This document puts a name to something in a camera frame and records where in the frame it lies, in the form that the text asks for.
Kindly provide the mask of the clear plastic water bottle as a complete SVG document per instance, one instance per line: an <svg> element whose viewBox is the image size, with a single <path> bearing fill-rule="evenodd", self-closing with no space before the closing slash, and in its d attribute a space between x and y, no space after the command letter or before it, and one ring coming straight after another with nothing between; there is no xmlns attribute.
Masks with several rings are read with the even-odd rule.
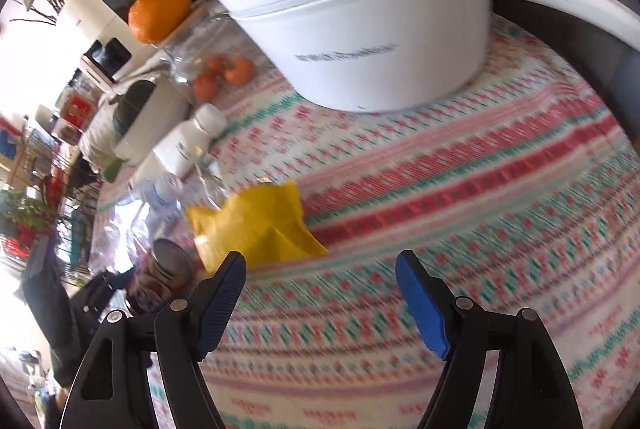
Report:
<svg viewBox="0 0 640 429"><path fill-rule="evenodd" d="M156 178L109 185L93 220L89 270L124 273L141 263L154 241L166 238L186 250L194 270L204 271L186 209L218 210L229 197L217 159L198 155L182 180L166 171Z"/></svg>

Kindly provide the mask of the red drink can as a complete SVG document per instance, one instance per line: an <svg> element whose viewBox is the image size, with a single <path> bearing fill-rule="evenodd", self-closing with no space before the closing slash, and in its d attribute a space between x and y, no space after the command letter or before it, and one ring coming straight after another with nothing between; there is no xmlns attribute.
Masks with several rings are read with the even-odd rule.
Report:
<svg viewBox="0 0 640 429"><path fill-rule="evenodd" d="M134 316L160 311L182 295L193 275L189 253L170 239L158 238L134 268L126 288L128 310Z"/></svg>

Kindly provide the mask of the white yogurt bottle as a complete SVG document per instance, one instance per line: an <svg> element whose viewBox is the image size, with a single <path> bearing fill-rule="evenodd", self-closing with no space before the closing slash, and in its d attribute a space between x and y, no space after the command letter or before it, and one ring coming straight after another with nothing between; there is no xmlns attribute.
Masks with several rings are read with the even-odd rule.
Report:
<svg viewBox="0 0 640 429"><path fill-rule="evenodd" d="M153 182L168 172L184 180L195 161L227 129L226 116L213 104L203 104L189 120L165 135L149 152L129 180L131 187Z"/></svg>

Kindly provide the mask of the yellow wrapper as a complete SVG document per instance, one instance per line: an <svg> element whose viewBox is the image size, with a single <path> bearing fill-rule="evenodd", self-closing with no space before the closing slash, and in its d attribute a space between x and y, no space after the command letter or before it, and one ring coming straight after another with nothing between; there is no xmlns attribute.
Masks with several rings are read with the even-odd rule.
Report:
<svg viewBox="0 0 640 429"><path fill-rule="evenodd" d="M306 227L293 181L256 184L231 194L220 209L191 206L184 214L209 274L232 251L241 253L251 270L321 258L328 252Z"/></svg>

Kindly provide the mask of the green leafy vegetable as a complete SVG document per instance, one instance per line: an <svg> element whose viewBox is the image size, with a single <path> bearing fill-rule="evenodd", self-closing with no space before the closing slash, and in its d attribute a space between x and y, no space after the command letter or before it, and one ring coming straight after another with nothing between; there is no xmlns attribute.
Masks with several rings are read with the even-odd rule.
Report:
<svg viewBox="0 0 640 429"><path fill-rule="evenodd" d="M55 226L56 212L41 200L13 188L1 191L1 235L20 236L21 230L47 232Z"/></svg>

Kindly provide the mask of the white dotted cloth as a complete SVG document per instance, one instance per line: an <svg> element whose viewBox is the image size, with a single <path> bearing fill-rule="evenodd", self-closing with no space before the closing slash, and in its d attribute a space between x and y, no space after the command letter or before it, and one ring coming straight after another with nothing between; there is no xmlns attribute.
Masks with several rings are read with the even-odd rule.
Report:
<svg viewBox="0 0 640 429"><path fill-rule="evenodd" d="M116 158L114 149L120 141L120 134L114 127L113 117L118 104L116 98L106 100L80 137L81 155L94 172L100 172Z"/></svg>

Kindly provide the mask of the patterned tablecloth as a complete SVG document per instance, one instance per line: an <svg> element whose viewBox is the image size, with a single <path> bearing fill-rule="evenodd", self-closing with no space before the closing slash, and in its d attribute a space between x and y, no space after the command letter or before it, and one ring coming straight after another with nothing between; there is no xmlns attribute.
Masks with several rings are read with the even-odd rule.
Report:
<svg viewBox="0 0 640 429"><path fill-rule="evenodd" d="M588 428L639 382L639 158L558 53L496 17L448 100L384 115L304 100L277 69L217 106L222 179L294 181L321 259L250 272L202 371L230 428L412 428L442 362L395 279L412 250L488 311L536 310Z"/></svg>

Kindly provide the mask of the red label spice jar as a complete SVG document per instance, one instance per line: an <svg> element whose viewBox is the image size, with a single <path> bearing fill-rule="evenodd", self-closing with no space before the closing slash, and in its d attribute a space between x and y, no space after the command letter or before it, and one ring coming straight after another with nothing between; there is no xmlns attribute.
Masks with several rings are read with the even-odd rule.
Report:
<svg viewBox="0 0 640 429"><path fill-rule="evenodd" d="M64 100L53 128L53 135L62 142L77 145L97 110L96 103L84 94L76 91L70 93Z"/></svg>

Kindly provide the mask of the dark green squash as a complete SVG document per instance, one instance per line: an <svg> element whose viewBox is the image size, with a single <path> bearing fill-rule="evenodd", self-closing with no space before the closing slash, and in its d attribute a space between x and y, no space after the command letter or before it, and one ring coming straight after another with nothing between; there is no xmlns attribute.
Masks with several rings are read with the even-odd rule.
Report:
<svg viewBox="0 0 640 429"><path fill-rule="evenodd" d="M152 81L138 80L118 98L112 123L120 136L128 132L154 91L155 84Z"/></svg>

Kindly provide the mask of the white stacked bowls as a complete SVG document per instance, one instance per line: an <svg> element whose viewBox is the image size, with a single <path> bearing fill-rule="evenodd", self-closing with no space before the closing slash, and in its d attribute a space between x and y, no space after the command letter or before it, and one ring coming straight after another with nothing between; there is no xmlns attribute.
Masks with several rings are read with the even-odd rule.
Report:
<svg viewBox="0 0 640 429"><path fill-rule="evenodd" d="M155 91L128 132L120 137L114 149L116 158L101 171L105 182L114 182L122 167L138 167L151 149L188 115L190 100L169 77L157 76L149 81L155 84Z"/></svg>

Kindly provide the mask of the cream air fryer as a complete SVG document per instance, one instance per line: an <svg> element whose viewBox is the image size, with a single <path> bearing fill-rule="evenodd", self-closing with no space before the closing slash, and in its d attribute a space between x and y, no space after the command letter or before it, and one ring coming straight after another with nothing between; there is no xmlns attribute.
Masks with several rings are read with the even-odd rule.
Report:
<svg viewBox="0 0 640 429"><path fill-rule="evenodd" d="M139 42L128 24L103 0L66 0L55 25L55 44L73 68L80 67L81 56L96 43L106 48L116 39L128 51L127 62L113 74L116 81L133 74L154 54L156 48Z"/></svg>

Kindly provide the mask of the glass jar with tomatoes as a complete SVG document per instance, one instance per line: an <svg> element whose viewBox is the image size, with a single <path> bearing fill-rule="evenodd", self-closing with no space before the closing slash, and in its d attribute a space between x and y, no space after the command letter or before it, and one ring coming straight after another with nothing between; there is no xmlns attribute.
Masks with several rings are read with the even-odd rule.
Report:
<svg viewBox="0 0 640 429"><path fill-rule="evenodd" d="M160 45L171 81L192 104L213 102L228 82L232 59L249 59L257 74L262 53L216 0L201 0Z"/></svg>

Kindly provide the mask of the orange tangerine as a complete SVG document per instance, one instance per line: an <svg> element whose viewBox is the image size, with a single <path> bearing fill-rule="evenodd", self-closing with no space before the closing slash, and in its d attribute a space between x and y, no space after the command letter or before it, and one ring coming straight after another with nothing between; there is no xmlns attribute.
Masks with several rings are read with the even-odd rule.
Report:
<svg viewBox="0 0 640 429"><path fill-rule="evenodd" d="M135 0L128 11L128 27L145 44L165 40L191 13L192 0Z"/></svg>

